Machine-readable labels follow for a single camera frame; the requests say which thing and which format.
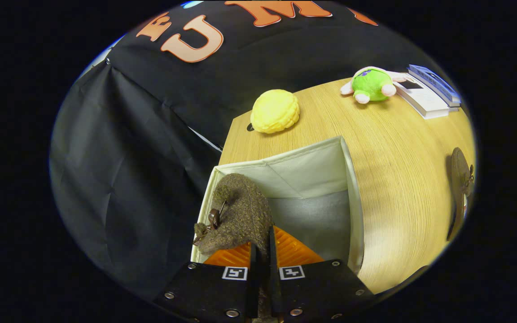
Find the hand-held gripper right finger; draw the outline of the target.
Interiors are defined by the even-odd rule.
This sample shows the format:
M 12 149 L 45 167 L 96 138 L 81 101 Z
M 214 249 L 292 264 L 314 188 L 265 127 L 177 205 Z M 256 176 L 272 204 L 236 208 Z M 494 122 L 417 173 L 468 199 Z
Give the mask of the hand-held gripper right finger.
M 269 238 L 271 313 L 280 323 L 346 323 L 375 303 L 345 261 L 282 266 L 274 226 Z

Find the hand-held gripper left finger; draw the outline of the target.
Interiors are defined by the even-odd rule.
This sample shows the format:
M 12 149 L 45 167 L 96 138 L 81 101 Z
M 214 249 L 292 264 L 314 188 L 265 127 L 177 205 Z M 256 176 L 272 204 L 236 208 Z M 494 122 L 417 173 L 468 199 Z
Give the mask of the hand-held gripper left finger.
M 252 243 L 186 262 L 153 303 L 187 323 L 250 323 L 258 312 L 257 247 Z

